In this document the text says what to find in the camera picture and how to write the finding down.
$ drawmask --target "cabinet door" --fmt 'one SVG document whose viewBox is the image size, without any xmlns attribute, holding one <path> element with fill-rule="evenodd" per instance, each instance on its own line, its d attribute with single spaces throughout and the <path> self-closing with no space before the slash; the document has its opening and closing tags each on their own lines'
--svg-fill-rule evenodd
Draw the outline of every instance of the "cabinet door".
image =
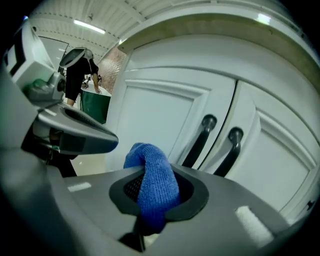
<svg viewBox="0 0 320 256">
<path fill-rule="evenodd" d="M 106 126 L 119 138 L 106 154 L 107 171 L 123 168 L 134 143 L 151 143 L 170 163 L 182 164 L 201 132 L 205 115 L 217 122 L 193 165 L 199 167 L 224 123 L 235 81 L 214 73 L 170 67 L 123 72 L 116 81 Z"/>
<path fill-rule="evenodd" d="M 226 178 L 243 185 L 276 210 L 283 210 L 302 186 L 310 186 L 304 181 L 313 180 L 317 173 L 317 141 L 279 100 L 239 82 L 221 136 L 200 170 L 215 172 L 226 155 L 222 151 L 234 127 L 243 131 L 241 151 Z"/>
</svg>

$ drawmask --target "person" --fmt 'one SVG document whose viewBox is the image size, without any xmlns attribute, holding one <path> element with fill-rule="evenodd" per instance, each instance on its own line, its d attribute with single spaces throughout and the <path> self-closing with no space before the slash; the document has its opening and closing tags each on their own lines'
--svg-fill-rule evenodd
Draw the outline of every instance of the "person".
<svg viewBox="0 0 320 256">
<path fill-rule="evenodd" d="M 89 49 L 86 49 L 84 56 L 75 64 L 67 67 L 65 97 L 67 98 L 68 105 L 73 106 L 75 104 L 85 75 L 91 74 L 94 90 L 97 94 L 100 93 L 98 86 L 98 70 L 99 68 L 94 63 L 93 54 Z"/>
</svg>

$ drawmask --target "brick wall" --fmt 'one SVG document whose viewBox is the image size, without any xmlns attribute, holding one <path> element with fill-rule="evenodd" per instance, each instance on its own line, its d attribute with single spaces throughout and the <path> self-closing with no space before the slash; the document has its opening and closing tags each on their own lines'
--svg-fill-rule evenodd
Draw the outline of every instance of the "brick wall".
<svg viewBox="0 0 320 256">
<path fill-rule="evenodd" d="M 119 51 L 117 47 L 114 47 L 97 65 L 99 67 L 98 74 L 102 78 L 100 86 L 105 88 L 111 94 L 125 57 L 125 53 Z"/>
</svg>

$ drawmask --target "ceiling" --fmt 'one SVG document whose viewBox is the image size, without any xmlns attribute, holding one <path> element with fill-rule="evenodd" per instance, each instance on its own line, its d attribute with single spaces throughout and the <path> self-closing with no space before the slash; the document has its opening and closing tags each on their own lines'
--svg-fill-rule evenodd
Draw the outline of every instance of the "ceiling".
<svg viewBox="0 0 320 256">
<path fill-rule="evenodd" d="M 67 52 L 87 47 L 98 62 L 127 31 L 176 4 L 177 0 L 45 0 L 29 15 L 29 20 L 38 36 L 69 43 Z M 74 19 L 106 33 L 76 25 Z"/>
</svg>

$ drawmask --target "blue towel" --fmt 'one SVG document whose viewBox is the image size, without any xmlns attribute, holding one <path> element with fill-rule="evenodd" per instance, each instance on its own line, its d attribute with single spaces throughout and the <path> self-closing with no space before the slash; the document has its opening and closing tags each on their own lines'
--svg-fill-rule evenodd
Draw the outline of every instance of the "blue towel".
<svg viewBox="0 0 320 256">
<path fill-rule="evenodd" d="M 158 147 L 135 143 L 125 157 L 124 168 L 144 166 L 137 204 L 148 234 L 160 233 L 165 226 L 165 212 L 180 204 L 179 187 L 169 161 Z"/>
</svg>

